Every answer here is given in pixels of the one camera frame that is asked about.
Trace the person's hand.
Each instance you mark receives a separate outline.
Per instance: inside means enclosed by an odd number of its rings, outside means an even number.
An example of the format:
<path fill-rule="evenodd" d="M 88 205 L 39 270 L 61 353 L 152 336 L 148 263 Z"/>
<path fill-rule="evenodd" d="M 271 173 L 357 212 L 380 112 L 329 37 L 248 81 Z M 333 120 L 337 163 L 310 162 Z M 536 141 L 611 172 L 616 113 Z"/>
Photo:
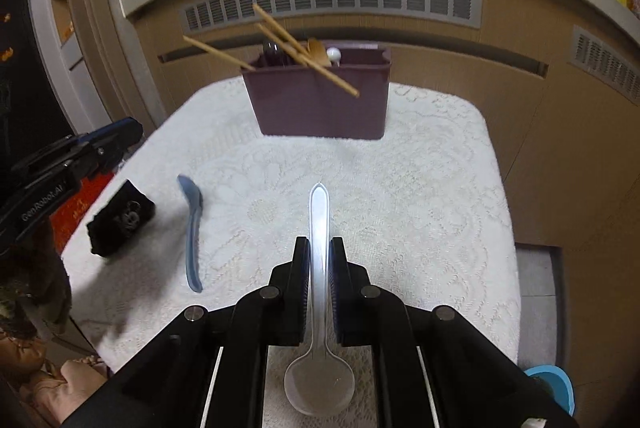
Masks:
<path fill-rule="evenodd" d="M 1 425 L 59 427 L 107 382 L 110 371 L 97 356 L 56 366 L 40 338 L 1 334 Z"/>

